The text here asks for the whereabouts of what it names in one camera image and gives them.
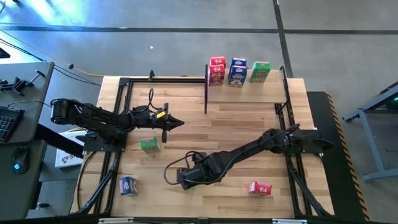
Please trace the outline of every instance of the small cereal box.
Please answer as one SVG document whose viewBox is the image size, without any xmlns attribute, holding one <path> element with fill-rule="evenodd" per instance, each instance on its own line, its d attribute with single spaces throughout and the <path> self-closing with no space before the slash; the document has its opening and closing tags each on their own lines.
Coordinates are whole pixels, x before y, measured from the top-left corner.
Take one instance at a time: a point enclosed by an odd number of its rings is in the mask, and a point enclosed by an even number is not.
<svg viewBox="0 0 398 224">
<path fill-rule="evenodd" d="M 119 179 L 120 195 L 134 196 L 138 194 L 137 180 L 132 177 Z"/>
<path fill-rule="evenodd" d="M 246 59 L 244 59 L 244 58 L 232 58 L 231 66 L 229 67 L 228 78 L 231 75 L 232 66 L 234 66 L 234 65 L 245 66 L 246 67 Z"/>
<path fill-rule="evenodd" d="M 141 139 L 141 149 L 147 154 L 152 154 L 155 152 L 160 152 L 161 145 L 156 137 Z"/>
<path fill-rule="evenodd" d="M 249 193 L 270 195 L 272 190 L 271 184 L 265 184 L 261 182 L 254 181 L 249 184 Z"/>
<path fill-rule="evenodd" d="M 242 88 L 243 83 L 246 79 L 246 74 L 248 70 L 245 66 L 237 66 L 234 65 L 231 68 L 231 75 L 229 76 L 229 85 L 233 87 L 240 87 Z"/>
<path fill-rule="evenodd" d="M 250 82 L 263 83 L 271 71 L 269 62 L 254 62 Z"/>
<path fill-rule="evenodd" d="M 224 65 L 224 69 L 226 68 L 226 59 L 224 56 L 222 57 L 211 57 L 210 58 L 210 65 Z"/>
<path fill-rule="evenodd" d="M 224 65 L 209 65 L 208 75 L 209 86 L 223 85 L 225 75 Z"/>
</svg>

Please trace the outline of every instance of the black mat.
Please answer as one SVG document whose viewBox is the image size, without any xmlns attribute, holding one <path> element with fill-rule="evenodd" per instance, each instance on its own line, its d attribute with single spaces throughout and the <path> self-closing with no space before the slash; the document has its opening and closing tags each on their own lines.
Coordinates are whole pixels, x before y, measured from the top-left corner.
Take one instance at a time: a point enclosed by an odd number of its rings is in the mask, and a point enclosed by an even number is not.
<svg viewBox="0 0 398 224">
<path fill-rule="evenodd" d="M 315 127 L 322 133 L 323 139 L 334 144 L 332 150 L 325 152 L 323 166 L 335 215 L 347 220 L 365 221 L 328 95 L 325 92 L 307 94 Z"/>
</svg>

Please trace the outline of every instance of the keyboard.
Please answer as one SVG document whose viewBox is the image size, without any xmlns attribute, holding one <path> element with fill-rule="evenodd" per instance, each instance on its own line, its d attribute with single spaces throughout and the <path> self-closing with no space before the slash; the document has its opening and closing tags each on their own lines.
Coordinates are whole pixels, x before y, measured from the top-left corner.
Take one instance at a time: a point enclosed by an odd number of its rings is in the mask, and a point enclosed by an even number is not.
<svg viewBox="0 0 398 224">
<path fill-rule="evenodd" d="M 24 110 L 0 106 L 0 142 L 8 142 L 24 113 Z"/>
</svg>

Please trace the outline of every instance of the blue cereal box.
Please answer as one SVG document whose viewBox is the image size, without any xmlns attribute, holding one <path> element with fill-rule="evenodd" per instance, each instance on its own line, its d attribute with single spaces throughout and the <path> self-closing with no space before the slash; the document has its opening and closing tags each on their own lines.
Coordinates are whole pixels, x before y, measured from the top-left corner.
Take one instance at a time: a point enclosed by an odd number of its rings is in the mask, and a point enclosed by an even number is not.
<svg viewBox="0 0 398 224">
<path fill-rule="evenodd" d="M 228 84 L 233 87 L 242 88 L 246 79 L 248 70 L 245 66 L 234 65 L 231 68 L 231 75 L 229 76 Z"/>
<path fill-rule="evenodd" d="M 232 66 L 245 66 L 246 67 L 246 59 L 244 58 L 232 58 L 231 66 L 229 67 L 228 78 L 231 76 Z"/>
<path fill-rule="evenodd" d="M 132 177 L 119 179 L 120 195 L 134 196 L 138 194 L 137 180 Z"/>
</svg>

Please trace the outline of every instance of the yellow label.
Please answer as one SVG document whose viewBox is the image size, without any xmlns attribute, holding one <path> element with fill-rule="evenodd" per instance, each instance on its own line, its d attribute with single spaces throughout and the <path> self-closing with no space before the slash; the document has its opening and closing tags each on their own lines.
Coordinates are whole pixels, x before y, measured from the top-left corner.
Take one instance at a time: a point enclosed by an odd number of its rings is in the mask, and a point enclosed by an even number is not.
<svg viewBox="0 0 398 224">
<path fill-rule="evenodd" d="M 163 116 L 165 116 L 165 115 L 166 115 L 166 113 L 163 111 L 163 112 L 157 114 L 157 115 L 156 115 L 156 118 L 161 118 L 161 117 L 163 117 Z"/>
</svg>

